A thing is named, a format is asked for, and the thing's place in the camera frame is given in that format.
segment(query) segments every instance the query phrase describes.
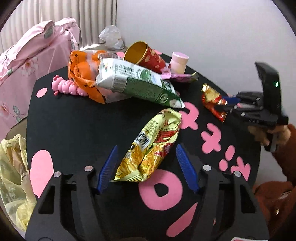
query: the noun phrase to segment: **pink caterpillar toy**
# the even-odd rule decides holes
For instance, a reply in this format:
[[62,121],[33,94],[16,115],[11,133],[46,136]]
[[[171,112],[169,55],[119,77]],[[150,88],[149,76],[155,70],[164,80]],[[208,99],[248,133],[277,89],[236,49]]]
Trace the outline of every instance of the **pink caterpillar toy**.
[[59,92],[71,95],[88,96],[88,94],[79,88],[74,81],[64,80],[62,77],[56,75],[52,81],[52,90],[56,96]]

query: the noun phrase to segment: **snack bag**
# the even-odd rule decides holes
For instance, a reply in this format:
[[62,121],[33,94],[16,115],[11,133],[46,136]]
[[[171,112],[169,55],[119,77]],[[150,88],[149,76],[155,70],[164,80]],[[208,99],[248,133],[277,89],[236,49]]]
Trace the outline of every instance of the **snack bag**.
[[70,54],[68,72],[69,79],[78,87],[88,93],[89,97],[101,104],[129,98],[124,94],[114,93],[103,88],[93,87],[96,76],[99,73],[100,58],[103,50],[98,51],[72,51]]
[[173,108],[185,107],[169,81],[125,60],[104,58],[99,65],[95,85]]
[[214,106],[217,104],[226,104],[227,101],[222,98],[220,93],[218,93],[208,84],[203,84],[202,92],[202,104],[207,109],[209,109],[221,122],[224,122],[227,112],[218,112],[215,110]]
[[117,169],[113,181],[142,182],[158,168],[179,133],[181,114],[160,111],[141,130]]

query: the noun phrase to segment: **paper cup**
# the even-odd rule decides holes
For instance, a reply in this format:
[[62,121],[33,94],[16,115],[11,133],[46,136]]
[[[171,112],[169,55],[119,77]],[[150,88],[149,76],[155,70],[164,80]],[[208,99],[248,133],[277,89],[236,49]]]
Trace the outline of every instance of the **paper cup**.
[[161,69],[165,67],[165,61],[147,43],[138,41],[132,44],[123,60],[137,64],[161,74]]

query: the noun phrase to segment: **pink floral fabric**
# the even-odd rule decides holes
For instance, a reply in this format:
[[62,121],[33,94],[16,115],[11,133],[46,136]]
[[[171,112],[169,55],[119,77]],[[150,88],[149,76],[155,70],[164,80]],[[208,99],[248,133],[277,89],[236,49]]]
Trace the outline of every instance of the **pink floral fabric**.
[[0,55],[0,140],[27,116],[36,80],[68,65],[79,32],[73,18],[41,22]]

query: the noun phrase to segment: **brown clothing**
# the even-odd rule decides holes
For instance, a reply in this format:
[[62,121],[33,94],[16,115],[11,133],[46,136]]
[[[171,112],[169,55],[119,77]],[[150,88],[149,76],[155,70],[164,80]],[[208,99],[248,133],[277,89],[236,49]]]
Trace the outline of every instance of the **brown clothing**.
[[296,203],[296,129],[293,125],[288,125],[288,128],[291,131],[289,141],[273,153],[287,182],[267,182],[255,190],[270,236],[287,219]]

